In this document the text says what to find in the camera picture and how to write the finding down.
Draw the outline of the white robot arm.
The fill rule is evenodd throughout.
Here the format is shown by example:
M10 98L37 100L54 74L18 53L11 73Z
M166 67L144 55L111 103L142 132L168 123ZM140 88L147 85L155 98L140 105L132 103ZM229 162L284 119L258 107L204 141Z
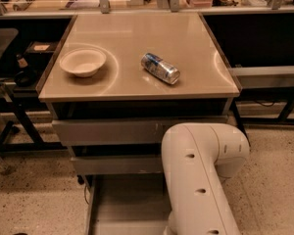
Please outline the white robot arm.
M221 184L247 161L250 146L238 128L182 123L162 141L171 202L164 235L241 235Z

